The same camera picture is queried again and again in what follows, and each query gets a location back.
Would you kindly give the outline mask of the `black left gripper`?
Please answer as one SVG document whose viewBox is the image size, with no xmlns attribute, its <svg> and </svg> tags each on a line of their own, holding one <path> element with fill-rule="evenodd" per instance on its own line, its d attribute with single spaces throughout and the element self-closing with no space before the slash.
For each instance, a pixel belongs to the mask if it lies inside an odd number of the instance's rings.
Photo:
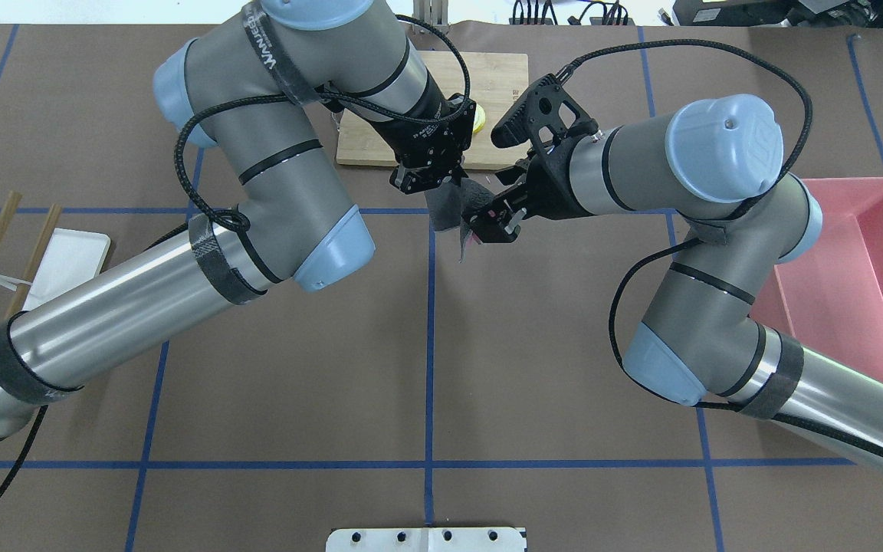
<svg viewBox="0 0 883 552">
<path fill-rule="evenodd" d="M 406 115 L 418 119 L 445 117 L 461 106 L 466 110 L 446 123 L 411 123 L 393 119 L 377 123 L 377 133 L 395 153 L 397 167 L 389 184 L 403 193 L 438 188 L 448 177 L 464 177 L 463 153 L 472 140 L 477 104 L 462 94 L 445 99 L 441 94 L 423 94 Z"/>
</svg>

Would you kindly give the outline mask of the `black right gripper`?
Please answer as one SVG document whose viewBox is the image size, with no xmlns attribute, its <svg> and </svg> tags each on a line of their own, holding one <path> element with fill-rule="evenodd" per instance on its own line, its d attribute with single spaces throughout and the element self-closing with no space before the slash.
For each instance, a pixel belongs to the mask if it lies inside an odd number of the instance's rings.
<svg viewBox="0 0 883 552">
<path fill-rule="evenodd" d="M 588 216 L 577 202 L 567 171 L 555 160 L 546 167 L 531 153 L 495 171 L 495 178 L 504 191 L 473 200 L 463 210 L 463 223 L 480 242 L 515 242 L 522 221 L 535 216 L 549 220 Z"/>
</svg>

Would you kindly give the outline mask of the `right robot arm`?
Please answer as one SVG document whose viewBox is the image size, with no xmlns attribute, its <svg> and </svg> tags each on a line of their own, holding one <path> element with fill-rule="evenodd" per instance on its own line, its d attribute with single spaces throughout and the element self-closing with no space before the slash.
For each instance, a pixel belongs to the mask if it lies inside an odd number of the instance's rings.
<svg viewBox="0 0 883 552">
<path fill-rule="evenodd" d="M 763 99 L 702 99 L 674 113 L 600 130 L 568 98 L 520 98 L 491 132 L 530 141 L 505 192 L 471 217 L 483 242 L 511 242 L 519 222 L 674 209 L 686 241 L 622 356 L 658 397 L 785 426 L 883 471 L 883 384 L 750 317 L 776 265 L 816 243 L 822 210 L 783 168 L 783 136 Z"/>
</svg>

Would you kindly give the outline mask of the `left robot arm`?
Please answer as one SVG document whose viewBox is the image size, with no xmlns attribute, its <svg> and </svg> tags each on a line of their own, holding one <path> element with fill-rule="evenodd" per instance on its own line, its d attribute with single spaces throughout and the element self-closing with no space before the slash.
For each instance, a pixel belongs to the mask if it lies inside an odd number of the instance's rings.
<svg viewBox="0 0 883 552">
<path fill-rule="evenodd" d="M 158 67 L 176 177 L 199 213 L 0 322 L 0 441 L 39 406 L 277 283 L 315 292 L 370 261 L 371 234 L 306 105 L 370 123 L 395 153 L 399 191 L 463 176 L 475 104 L 439 90 L 402 23 L 385 1 L 251 1 Z"/>
</svg>

